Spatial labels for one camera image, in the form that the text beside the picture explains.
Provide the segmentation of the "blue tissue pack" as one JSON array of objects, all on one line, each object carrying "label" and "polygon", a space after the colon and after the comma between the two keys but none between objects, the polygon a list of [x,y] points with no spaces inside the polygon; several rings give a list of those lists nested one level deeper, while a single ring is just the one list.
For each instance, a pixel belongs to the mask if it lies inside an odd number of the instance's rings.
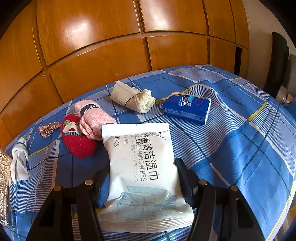
[{"label": "blue tissue pack", "polygon": [[211,107],[211,99],[173,92],[163,102],[164,115],[205,125]]}]

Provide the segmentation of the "cream mesh towel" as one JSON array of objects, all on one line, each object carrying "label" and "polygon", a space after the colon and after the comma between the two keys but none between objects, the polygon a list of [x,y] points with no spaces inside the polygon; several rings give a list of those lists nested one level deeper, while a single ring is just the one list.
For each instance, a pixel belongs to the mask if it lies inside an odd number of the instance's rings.
[{"label": "cream mesh towel", "polygon": [[117,104],[138,113],[147,113],[156,101],[151,90],[139,91],[121,81],[117,81],[114,85],[110,98]]}]

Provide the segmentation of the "white wet wipes pack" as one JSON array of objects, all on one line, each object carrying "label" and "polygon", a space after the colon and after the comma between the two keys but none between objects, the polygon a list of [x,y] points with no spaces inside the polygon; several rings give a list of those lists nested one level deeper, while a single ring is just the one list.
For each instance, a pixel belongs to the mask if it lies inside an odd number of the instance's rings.
[{"label": "white wet wipes pack", "polygon": [[105,232],[166,232],[190,226],[167,123],[103,125],[109,196],[97,216]]}]

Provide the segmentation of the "pink fluffy towel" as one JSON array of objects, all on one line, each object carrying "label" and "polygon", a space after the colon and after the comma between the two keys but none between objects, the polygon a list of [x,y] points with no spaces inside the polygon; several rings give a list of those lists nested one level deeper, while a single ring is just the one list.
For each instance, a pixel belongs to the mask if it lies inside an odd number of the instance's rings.
[{"label": "pink fluffy towel", "polygon": [[76,102],[74,114],[79,117],[79,128],[91,140],[101,141],[103,125],[117,124],[116,120],[108,115],[98,103],[85,99]]}]

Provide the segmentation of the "dark chair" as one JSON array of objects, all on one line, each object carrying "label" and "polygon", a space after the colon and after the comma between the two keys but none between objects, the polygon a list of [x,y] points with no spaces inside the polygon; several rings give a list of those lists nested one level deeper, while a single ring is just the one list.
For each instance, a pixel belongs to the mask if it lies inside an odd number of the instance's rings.
[{"label": "dark chair", "polygon": [[295,97],[295,54],[290,53],[287,40],[273,32],[273,45],[266,82],[263,90],[280,100]]}]

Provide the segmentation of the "gold ornate tissue box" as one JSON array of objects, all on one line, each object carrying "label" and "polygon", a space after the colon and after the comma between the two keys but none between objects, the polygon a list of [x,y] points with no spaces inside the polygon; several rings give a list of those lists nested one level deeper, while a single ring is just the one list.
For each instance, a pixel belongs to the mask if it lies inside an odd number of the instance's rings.
[{"label": "gold ornate tissue box", "polygon": [[9,220],[9,183],[10,183],[10,165],[11,158],[7,153],[1,148],[0,151],[0,215],[1,215],[1,225],[10,225]]}]

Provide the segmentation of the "red christmas sock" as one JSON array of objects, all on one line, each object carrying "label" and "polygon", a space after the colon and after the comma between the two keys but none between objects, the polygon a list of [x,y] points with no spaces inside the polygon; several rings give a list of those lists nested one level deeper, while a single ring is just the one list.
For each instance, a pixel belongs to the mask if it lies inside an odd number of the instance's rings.
[{"label": "red christmas sock", "polygon": [[94,154],[96,142],[82,133],[79,122],[79,117],[67,114],[61,123],[61,135],[66,149],[74,157],[84,159]]}]

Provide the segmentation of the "beige hair scrunchie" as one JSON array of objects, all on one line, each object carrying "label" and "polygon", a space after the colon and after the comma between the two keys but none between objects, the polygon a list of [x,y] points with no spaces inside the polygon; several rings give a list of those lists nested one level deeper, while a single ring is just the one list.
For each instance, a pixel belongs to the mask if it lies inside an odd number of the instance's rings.
[{"label": "beige hair scrunchie", "polygon": [[38,128],[38,132],[43,138],[48,139],[56,129],[60,128],[60,126],[61,124],[55,121],[55,122],[40,126]]}]

